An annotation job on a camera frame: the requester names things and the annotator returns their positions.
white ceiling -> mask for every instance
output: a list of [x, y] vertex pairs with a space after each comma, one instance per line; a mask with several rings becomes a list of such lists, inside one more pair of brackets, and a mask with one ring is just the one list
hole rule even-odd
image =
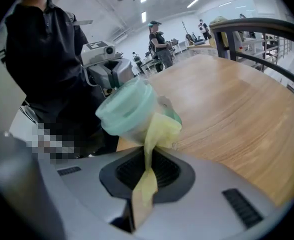
[[[66, 11], [74, 13], [78, 20], [94, 20], [92, 25], [82, 26], [93, 39], [112, 40], [123, 32], [139, 29], [152, 20], [160, 20], [175, 14], [199, 10], [212, 0], [58, 0], [54, 2]], [[146, 11], [147, 22], [142, 23], [141, 13]]]

wood grain surface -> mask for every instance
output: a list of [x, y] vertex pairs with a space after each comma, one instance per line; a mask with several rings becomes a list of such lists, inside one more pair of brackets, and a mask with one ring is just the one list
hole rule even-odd
[[[178, 150], [220, 162], [276, 205], [294, 198], [294, 95], [244, 64], [197, 55], [149, 78], [182, 119]], [[119, 139], [117, 150], [135, 144]]]

black metal railing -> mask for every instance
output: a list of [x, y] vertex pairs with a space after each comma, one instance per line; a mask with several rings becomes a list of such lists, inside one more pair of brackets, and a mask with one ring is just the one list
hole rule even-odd
[[[244, 58], [247, 60], [251, 60], [256, 62], [257, 64], [262, 64], [263, 67], [266, 66], [271, 68], [278, 73], [282, 74], [284, 77], [288, 78], [289, 80], [294, 82], [294, 74], [290, 71], [284, 69], [283, 67], [270, 62], [270, 57], [266, 58], [266, 52], [269, 50], [277, 50], [277, 55], [281, 55], [279, 48], [283, 47], [282, 56], [285, 55], [285, 50], [288, 51], [291, 48], [291, 42], [294, 42], [294, 24], [279, 20], [279, 19], [272, 19], [272, 18], [239, 18], [239, 19], [231, 19], [226, 20], [223, 22], [218, 22], [211, 24], [210, 30], [212, 31], [216, 46], [218, 56], [221, 58], [227, 59], [227, 51], [229, 50], [230, 59], [233, 61], [237, 60], [238, 57]], [[254, 55], [245, 54], [243, 52], [236, 51], [235, 41], [233, 32], [235, 31], [247, 31], [247, 32], [259, 32], [264, 33], [264, 40], [262, 40], [264, 44], [264, 51], [265, 53], [264, 58], [260, 58]], [[228, 47], [224, 46], [222, 33], [226, 33], [227, 40], [228, 40]], [[266, 34], [274, 35], [274, 38], [277, 41], [278, 45], [274, 47], [267, 48], [267, 42], [271, 41], [270, 39], [266, 39]]]

yellow cloth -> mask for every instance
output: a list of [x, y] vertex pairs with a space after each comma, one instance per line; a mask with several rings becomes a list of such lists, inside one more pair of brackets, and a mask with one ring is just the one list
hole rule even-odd
[[151, 212], [153, 195], [158, 191], [157, 179], [152, 169], [154, 147], [171, 148], [181, 129], [182, 125], [179, 122], [164, 114], [155, 113], [152, 116], [144, 142], [145, 172], [132, 192], [132, 201], [141, 202], [141, 205], [133, 204], [133, 217], [136, 229]]

